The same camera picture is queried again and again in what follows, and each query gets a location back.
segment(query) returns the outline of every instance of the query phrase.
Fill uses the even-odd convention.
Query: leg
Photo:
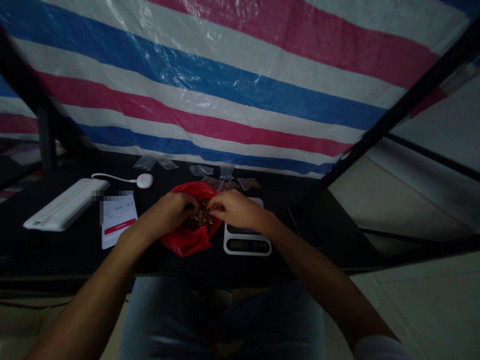
[[[234,304],[220,329],[229,340],[247,334],[236,359],[323,358],[322,308],[298,281]]]
[[[119,358],[214,359],[201,340],[201,311],[183,277],[135,280]]]

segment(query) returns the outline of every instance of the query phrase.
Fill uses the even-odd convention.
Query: charging cable
[[[137,179],[126,180],[126,179],[122,179],[122,178],[119,178],[119,177],[116,177],[116,176],[113,176],[113,175],[104,174],[104,173],[101,173],[101,172],[96,172],[96,173],[92,174],[91,178],[95,179],[95,177],[97,177],[97,176],[106,176],[107,178],[117,179],[117,180],[120,180],[120,181],[124,181],[126,183],[136,183],[137,182]]]

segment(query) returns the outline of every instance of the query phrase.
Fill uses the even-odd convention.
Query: black table
[[[67,160],[65,164],[29,185],[0,204],[2,235],[0,242],[0,282],[45,282],[87,279],[105,259],[109,249],[101,248],[100,205],[95,203],[68,230],[45,232],[22,228],[23,222],[70,187],[92,173],[107,173],[135,179],[145,171],[132,169],[135,155],[94,152],[90,160]],[[193,163],[175,161],[180,168],[164,170],[156,164],[149,189],[134,183],[110,179],[106,195],[134,190],[140,216],[174,186],[201,178],[190,173]],[[214,177],[220,174],[214,168]],[[321,238],[327,257],[344,271],[362,272],[381,269],[385,260],[328,190],[315,191],[318,180],[296,176],[236,169],[236,178],[256,178],[261,189],[245,193],[261,198],[266,209],[276,213],[288,227],[294,224],[287,205],[308,205],[307,212],[315,232]],[[211,248],[180,258],[161,242],[153,244],[140,260],[136,275],[187,276],[199,287],[240,288],[271,286],[293,277],[292,272],[273,249],[268,257],[233,256],[223,249],[224,225],[211,239]]]

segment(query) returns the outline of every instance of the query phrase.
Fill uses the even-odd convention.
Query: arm
[[[194,197],[169,192],[118,239],[105,261],[40,336],[28,359],[99,359],[122,309],[135,265],[157,239],[172,232],[194,209]]]
[[[275,215],[236,190],[224,191],[209,205],[212,215],[240,228],[264,234],[283,256],[313,299],[333,318],[350,348],[370,335],[396,336],[355,284],[320,251]]]

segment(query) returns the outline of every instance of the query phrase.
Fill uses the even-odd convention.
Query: red plastic bag
[[[213,187],[202,181],[191,181],[185,184],[177,185],[171,190],[171,192],[187,193],[195,197],[198,201],[203,199],[211,199],[218,194]],[[208,249],[210,247],[209,239],[217,231],[221,223],[221,220],[216,219],[209,233],[207,233],[206,226],[202,226],[197,231],[191,231],[187,228],[179,226],[175,231],[164,235],[160,241],[175,254],[184,258],[188,255]]]

